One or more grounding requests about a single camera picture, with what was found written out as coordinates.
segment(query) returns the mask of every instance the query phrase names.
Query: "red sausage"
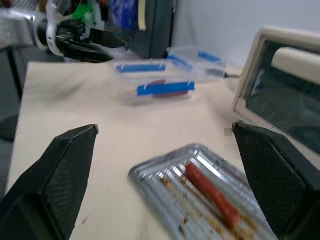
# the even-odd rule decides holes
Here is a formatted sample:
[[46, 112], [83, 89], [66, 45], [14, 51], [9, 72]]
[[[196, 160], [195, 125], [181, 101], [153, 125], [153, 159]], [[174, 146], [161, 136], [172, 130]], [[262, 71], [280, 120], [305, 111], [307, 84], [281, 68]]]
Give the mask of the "red sausage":
[[230, 227], [235, 227], [240, 222], [241, 217], [238, 210], [193, 163], [185, 166], [185, 176], [209, 201], [217, 206]]

